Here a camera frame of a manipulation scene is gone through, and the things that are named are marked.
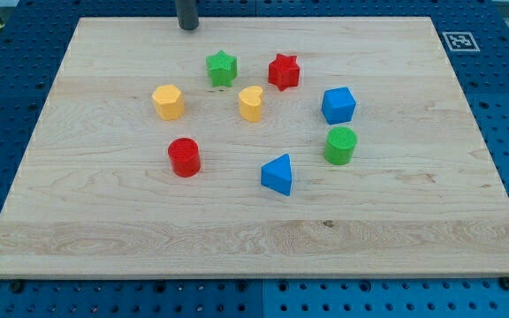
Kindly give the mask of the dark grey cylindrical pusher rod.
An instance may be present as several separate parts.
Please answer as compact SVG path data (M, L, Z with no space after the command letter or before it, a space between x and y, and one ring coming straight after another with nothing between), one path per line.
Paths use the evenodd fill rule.
M196 0L175 0L179 27L192 31L199 26L199 13Z

